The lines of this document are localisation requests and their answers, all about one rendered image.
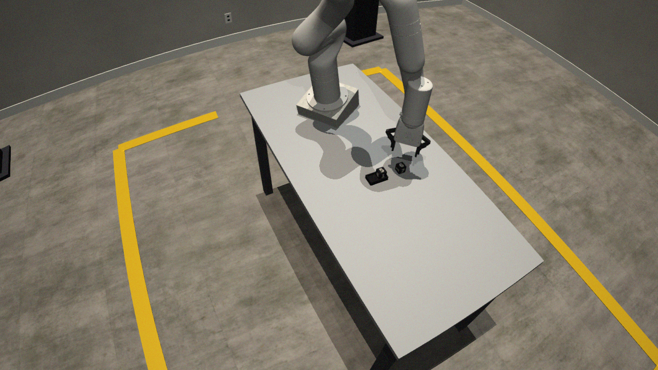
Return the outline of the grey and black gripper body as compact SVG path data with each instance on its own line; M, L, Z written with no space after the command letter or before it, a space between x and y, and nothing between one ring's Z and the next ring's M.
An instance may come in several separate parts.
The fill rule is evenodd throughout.
M408 125L402 120L401 116L396 125L393 140L409 146L418 147L421 144L424 129L425 123L418 126Z

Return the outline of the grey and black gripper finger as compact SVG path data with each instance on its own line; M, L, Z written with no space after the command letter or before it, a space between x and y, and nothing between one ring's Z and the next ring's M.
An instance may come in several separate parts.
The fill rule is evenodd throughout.
M414 157L417 157L417 155L420 154L421 149L424 149L426 146L430 145L431 141L428 138L426 138L425 135L423 135L422 140L425 142L421 143L421 145L417 147Z
M392 135L391 133L394 133L394 132L395 132L395 129L396 129L396 128L390 128L390 129L387 129L387 130L386 130L386 134L387 134L389 140L390 140L391 143L392 143L392 144L391 144L392 151L393 151L393 149L394 149L394 147L395 147L395 141L393 140L393 135Z

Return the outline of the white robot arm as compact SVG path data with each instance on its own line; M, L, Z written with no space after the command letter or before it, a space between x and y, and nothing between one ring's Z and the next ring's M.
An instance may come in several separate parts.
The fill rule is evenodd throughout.
M425 49L417 0L380 0L380 3L387 12L404 83L400 116L406 124L418 126L425 121L433 84L423 72ZM344 18L353 5L354 0L322 0L292 36L296 52L309 56L312 87L306 100L318 112L334 112L348 100L347 88L339 83L337 56L347 33Z

